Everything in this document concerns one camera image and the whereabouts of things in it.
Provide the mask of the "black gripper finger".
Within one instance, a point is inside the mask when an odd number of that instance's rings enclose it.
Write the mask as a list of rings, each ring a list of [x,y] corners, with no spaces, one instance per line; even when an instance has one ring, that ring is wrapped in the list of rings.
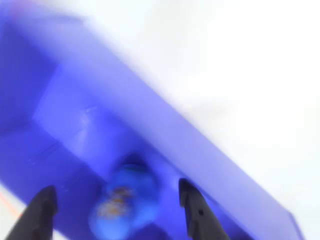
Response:
[[[54,216],[58,212],[56,188],[49,185],[41,189],[16,221],[6,240],[51,240]]]
[[[186,178],[178,181],[179,204],[185,211],[187,235],[192,240],[229,240],[201,192]]]

